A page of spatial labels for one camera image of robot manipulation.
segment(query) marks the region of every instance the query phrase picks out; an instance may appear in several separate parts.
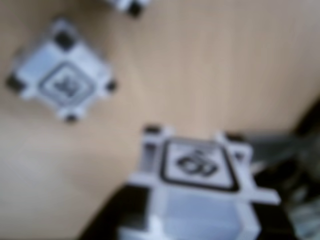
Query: printed symbol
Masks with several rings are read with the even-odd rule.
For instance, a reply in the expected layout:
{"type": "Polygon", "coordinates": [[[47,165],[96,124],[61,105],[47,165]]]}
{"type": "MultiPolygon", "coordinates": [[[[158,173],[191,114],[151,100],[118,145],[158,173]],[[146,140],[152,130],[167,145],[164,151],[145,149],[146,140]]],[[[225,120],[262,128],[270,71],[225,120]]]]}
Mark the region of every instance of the printed symbol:
{"type": "Polygon", "coordinates": [[[203,177],[209,177],[218,170],[218,166],[199,150],[180,158],[177,165],[186,174],[199,174],[203,177]]]}
{"type": "Polygon", "coordinates": [[[68,98],[72,98],[78,92],[80,86],[69,76],[65,76],[62,81],[56,82],[54,87],[68,98]]]}

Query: wooden surface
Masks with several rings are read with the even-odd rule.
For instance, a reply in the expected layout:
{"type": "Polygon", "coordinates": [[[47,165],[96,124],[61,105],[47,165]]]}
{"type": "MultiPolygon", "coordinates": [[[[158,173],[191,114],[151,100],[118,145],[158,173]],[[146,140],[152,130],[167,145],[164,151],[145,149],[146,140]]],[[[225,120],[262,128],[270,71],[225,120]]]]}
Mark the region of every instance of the wooden surface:
{"type": "Polygon", "coordinates": [[[69,126],[0,88],[0,238],[76,236],[135,169],[145,123],[286,131],[320,92],[317,0],[154,0],[138,21],[85,0],[0,0],[3,81],[58,13],[107,53],[120,89],[69,126]]]}

